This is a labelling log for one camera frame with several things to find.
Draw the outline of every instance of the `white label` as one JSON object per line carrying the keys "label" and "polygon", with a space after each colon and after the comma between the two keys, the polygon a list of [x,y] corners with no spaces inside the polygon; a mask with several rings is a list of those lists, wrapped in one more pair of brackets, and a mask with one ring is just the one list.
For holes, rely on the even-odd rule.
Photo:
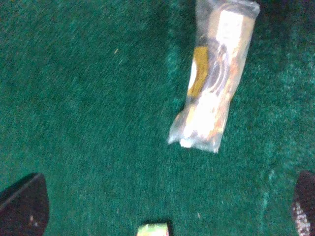
{"label": "white label", "polygon": [[230,60],[240,41],[242,23],[243,15],[226,10],[220,14],[217,41],[226,45]]}
{"label": "white label", "polygon": [[193,86],[193,83],[195,83],[197,76],[197,64],[196,61],[193,59],[192,60],[192,65],[191,65],[191,72],[190,72],[190,79],[189,79],[189,85],[188,85],[188,90],[191,89]]}

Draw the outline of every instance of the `small package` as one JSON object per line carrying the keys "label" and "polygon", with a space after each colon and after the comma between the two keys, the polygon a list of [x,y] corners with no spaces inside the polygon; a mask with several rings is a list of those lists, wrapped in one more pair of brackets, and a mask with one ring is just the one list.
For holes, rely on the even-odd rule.
{"label": "small package", "polygon": [[138,229],[137,236],[169,236],[167,224],[146,224]]}
{"label": "small package", "polygon": [[256,2],[247,0],[196,0],[187,99],[171,126],[169,143],[218,152],[259,11]]}

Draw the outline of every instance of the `plastic wrapper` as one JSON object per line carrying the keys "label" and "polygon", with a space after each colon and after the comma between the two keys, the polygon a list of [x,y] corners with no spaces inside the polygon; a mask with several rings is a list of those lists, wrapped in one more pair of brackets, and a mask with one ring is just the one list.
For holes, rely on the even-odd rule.
{"label": "plastic wrapper", "polygon": [[138,229],[137,236],[169,236],[167,224],[146,224]]}
{"label": "plastic wrapper", "polygon": [[246,0],[196,1],[196,42],[187,99],[171,126],[169,143],[219,151],[259,11],[256,2]]}

